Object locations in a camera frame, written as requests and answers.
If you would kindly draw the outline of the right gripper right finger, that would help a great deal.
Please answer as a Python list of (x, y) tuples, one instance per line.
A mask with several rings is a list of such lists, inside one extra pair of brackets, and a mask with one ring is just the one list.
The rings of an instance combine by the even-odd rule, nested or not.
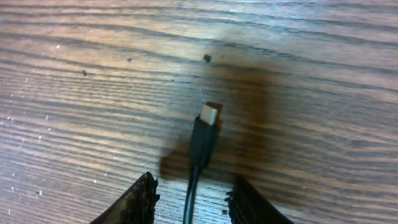
[(232, 224), (294, 224), (243, 176), (235, 177), (232, 191), (226, 194)]

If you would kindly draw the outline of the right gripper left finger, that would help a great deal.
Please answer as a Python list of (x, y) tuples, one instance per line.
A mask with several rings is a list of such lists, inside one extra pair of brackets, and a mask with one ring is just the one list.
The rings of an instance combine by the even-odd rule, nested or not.
[(90, 224), (153, 224), (159, 181), (142, 174), (108, 209)]

